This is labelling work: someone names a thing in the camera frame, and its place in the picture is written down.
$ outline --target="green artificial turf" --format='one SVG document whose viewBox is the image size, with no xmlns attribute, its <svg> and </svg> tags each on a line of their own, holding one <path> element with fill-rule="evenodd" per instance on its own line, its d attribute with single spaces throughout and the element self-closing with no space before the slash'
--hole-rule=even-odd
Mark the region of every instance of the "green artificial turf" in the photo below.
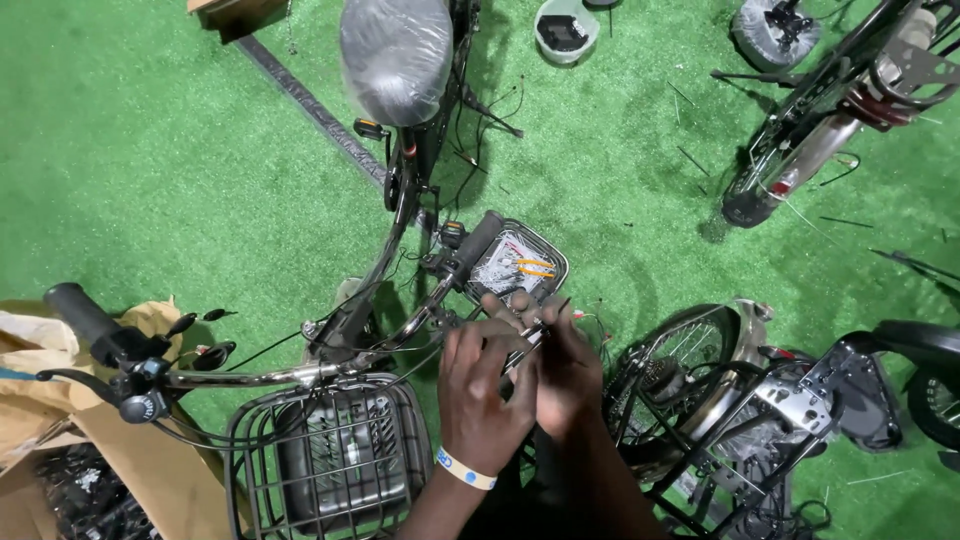
<svg viewBox="0 0 960 540">
<path fill-rule="evenodd" d="M 814 15 L 837 5 L 804 3 Z M 470 227 L 496 209 L 559 247 L 571 267 L 564 293 L 588 312 L 603 299 L 615 352 L 673 311 L 735 294 L 778 311 L 772 342 L 813 354 L 881 319 L 960 322 L 959 306 L 931 282 L 867 251 L 899 249 L 960 269 L 960 101 L 886 135 L 858 134 L 849 146 L 863 158 L 855 173 L 791 199 L 819 232 L 789 208 L 755 230 L 730 230 L 716 203 L 734 153 L 762 120 L 761 105 L 784 95 L 708 76 L 714 67 L 747 69 L 726 30 L 739 2 L 625 0 L 612 12 L 612 37 L 608 15 L 597 14 L 604 34 L 572 68 L 537 51 L 539 4 L 484 2 L 468 80 L 487 103 L 522 86 L 510 121 L 526 137 L 486 132 L 481 161 L 490 174 L 467 185 L 459 218 Z M 872 5 L 859 0 L 828 21 L 810 60 Z M 285 53 L 284 23 L 257 37 L 349 122 L 339 9 L 295 0 L 295 56 Z M 391 219 L 380 194 L 246 57 L 202 32 L 182 2 L 6 2 L 0 34 L 0 298 L 36 298 L 60 281 L 80 282 L 111 310 L 175 294 L 183 311 L 237 311 L 200 330 L 213 336 L 191 339 L 236 340 L 242 356 L 326 312 L 336 285 L 378 253 Z M 519 97 L 518 88 L 494 110 L 513 111 Z M 465 112 L 459 131 L 472 154 L 475 122 Z M 817 181 L 844 170 L 832 162 Z M 434 175 L 442 200 L 467 172 L 444 151 Z M 411 234 L 405 245 L 418 242 Z M 401 262 L 397 287 L 413 270 Z M 401 290 L 399 304 L 414 296 Z M 386 318 L 398 316 L 392 309 Z M 300 346 L 291 341 L 252 366 L 294 365 Z M 909 364 L 886 361 L 902 383 Z M 434 377 L 431 366 L 414 383 L 436 438 Z M 194 392 L 184 402 L 216 431 L 262 393 Z M 958 537 L 960 478 L 939 464 L 935 444 L 909 434 L 907 450 L 870 455 L 840 440 L 798 468 L 795 502 L 822 500 L 829 488 L 834 524 L 825 537 Z M 901 474 L 849 484 L 893 473 Z"/>
</svg>

